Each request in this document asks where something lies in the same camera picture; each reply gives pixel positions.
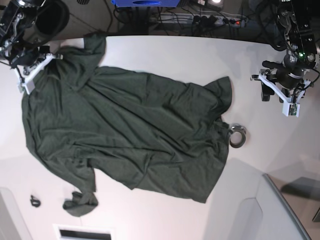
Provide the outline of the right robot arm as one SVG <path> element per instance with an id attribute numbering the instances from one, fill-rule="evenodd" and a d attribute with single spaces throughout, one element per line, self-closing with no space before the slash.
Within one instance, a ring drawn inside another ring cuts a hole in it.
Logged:
<path id="1" fill-rule="evenodd" d="M 0 62 L 14 70 L 20 92 L 29 95 L 37 74 L 52 60 L 63 59 L 48 43 L 68 24 L 69 8 L 61 0 L 11 0 L 0 9 Z M 39 42 L 29 42 L 24 34 L 31 27 L 50 32 Z"/>

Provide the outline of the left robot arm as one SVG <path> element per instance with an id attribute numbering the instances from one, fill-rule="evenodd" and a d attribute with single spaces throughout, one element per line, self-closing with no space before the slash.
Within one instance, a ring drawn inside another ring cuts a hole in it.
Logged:
<path id="1" fill-rule="evenodd" d="M 319 75 L 320 47 L 311 28 L 312 1 L 310 0 L 263 0 L 255 9 L 256 22 L 266 42 L 276 51 L 285 52 L 282 62 L 263 61 L 263 69 L 252 75 L 252 81 L 261 83 L 261 100 L 268 102 L 277 95 L 285 116 L 298 117 L 300 102 L 306 90 L 319 80 L 305 78 L 309 71 Z M 270 7 L 272 19 L 283 36 L 282 44 L 276 44 L 267 33 L 261 14 Z"/>

